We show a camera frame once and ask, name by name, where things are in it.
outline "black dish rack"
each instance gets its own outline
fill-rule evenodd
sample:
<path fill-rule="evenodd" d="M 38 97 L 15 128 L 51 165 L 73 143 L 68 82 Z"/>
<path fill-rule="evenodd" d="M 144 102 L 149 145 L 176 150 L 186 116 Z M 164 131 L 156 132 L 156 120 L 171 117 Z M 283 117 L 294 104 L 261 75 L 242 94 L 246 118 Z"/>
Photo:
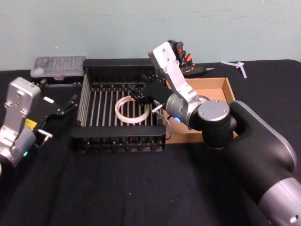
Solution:
<path fill-rule="evenodd" d="M 116 102 L 140 90 L 146 83 L 143 75 L 153 75 L 148 59 L 86 59 L 77 125 L 71 131 L 72 143 L 79 153 L 163 151 L 166 128 L 162 118 L 150 112 L 137 124 L 121 122 L 115 115 Z M 128 102 L 123 115 L 136 117 L 144 107 Z"/>

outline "black tablecloth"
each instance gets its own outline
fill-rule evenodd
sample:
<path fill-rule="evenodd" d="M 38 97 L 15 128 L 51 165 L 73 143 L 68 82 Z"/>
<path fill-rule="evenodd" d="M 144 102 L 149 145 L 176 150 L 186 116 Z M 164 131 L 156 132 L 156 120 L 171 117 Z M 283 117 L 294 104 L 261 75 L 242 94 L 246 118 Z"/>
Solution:
<path fill-rule="evenodd" d="M 279 131 L 301 159 L 301 63 L 205 64 L 206 77 L 228 77 L 237 100 Z M 0 103 L 8 83 L 29 71 L 0 72 Z M 78 89 L 46 88 L 60 103 Z M 5 111 L 0 106 L 0 124 Z M 76 155 L 68 146 L 70 122 L 12 176 L 1 196 L 2 225 L 268 225 L 228 171 L 219 153 L 202 144 L 167 145 L 162 153 Z M 301 181 L 301 166 L 294 172 Z"/>

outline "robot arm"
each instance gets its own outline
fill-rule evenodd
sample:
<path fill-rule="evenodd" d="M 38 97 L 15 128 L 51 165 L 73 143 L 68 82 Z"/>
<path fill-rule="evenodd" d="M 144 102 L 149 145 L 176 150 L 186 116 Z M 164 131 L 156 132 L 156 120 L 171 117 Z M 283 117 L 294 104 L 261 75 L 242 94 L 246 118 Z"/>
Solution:
<path fill-rule="evenodd" d="M 199 97 L 186 83 L 168 42 L 149 56 L 172 87 L 169 98 L 158 98 L 167 100 L 160 103 L 167 113 L 201 130 L 207 146 L 224 148 L 229 167 L 272 225 L 301 225 L 301 185 L 291 175 L 297 158 L 287 140 L 240 101 L 228 105 Z M 168 93 L 145 91 L 155 100 L 158 93 Z M 233 138 L 233 131 L 239 136 Z"/>
<path fill-rule="evenodd" d="M 21 77 L 9 84 L 5 120 L 0 128 L 0 178 L 5 171 L 17 167 L 35 143 L 41 148 L 52 137 L 43 130 L 49 120 L 62 119 L 77 107 L 76 95 L 65 108 L 48 97 L 40 98 L 40 88 L 45 84 L 46 80 L 42 80 L 36 86 Z"/>

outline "white cable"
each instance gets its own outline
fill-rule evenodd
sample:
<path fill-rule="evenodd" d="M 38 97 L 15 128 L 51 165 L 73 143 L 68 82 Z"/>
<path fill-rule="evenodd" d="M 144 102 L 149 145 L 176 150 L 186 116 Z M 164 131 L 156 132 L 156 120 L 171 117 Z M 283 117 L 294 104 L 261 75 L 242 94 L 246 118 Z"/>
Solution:
<path fill-rule="evenodd" d="M 117 101 L 117 103 L 115 104 L 115 114 L 117 116 L 117 118 L 119 118 L 121 121 L 125 122 L 125 123 L 129 123 L 129 124 L 136 124 L 136 123 L 140 123 L 143 120 L 145 120 L 149 114 L 150 114 L 150 105 L 145 105 L 144 106 L 144 113 L 138 117 L 135 118 L 128 118 L 124 115 L 122 115 L 119 110 L 121 108 L 122 105 L 124 105 L 125 103 L 129 102 L 129 101 L 135 101 L 133 98 L 131 98 L 131 96 L 126 96 L 124 98 L 121 98 L 119 101 Z"/>
<path fill-rule="evenodd" d="M 245 72 L 245 70 L 244 70 L 244 67 L 243 67 L 243 65 L 245 64 L 245 63 L 242 63 L 242 62 L 240 62 L 240 61 L 238 61 L 236 64 L 234 64 L 234 63 L 230 63 L 230 62 L 227 62 L 227 61 L 220 61 L 222 64 L 225 64 L 225 65 L 231 65 L 231 66 L 235 66 L 236 68 L 240 68 L 241 69 L 241 72 L 242 72 L 242 74 L 243 74 L 243 76 L 244 76 L 244 78 L 246 79 L 246 72 Z"/>
<path fill-rule="evenodd" d="M 166 122 L 168 123 L 168 126 L 169 126 L 169 137 L 168 137 L 168 138 L 165 138 L 165 139 L 166 139 L 166 140 L 169 140 L 169 139 L 171 138 L 172 134 L 173 134 L 173 130 L 171 129 L 171 125 L 170 125 L 168 119 L 167 119 L 164 115 L 162 115 L 162 114 L 161 114 L 160 112 L 158 112 L 158 111 L 156 111 L 156 113 L 159 114 L 159 115 L 161 115 L 161 116 L 166 120 Z"/>

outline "cardboard box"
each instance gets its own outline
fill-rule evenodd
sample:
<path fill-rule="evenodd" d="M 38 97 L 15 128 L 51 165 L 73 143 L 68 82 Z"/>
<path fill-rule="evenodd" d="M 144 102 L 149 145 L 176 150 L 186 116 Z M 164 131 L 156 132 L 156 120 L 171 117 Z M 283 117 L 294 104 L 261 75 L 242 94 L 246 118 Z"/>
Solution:
<path fill-rule="evenodd" d="M 223 100 L 228 104 L 235 100 L 227 78 L 187 79 L 186 81 L 199 95 L 209 99 Z M 163 111 L 163 114 L 169 116 L 166 111 Z M 170 118 L 169 122 L 173 135 L 170 140 L 166 140 L 166 144 L 203 142 L 202 132 L 189 130 L 186 125 L 174 118 Z"/>

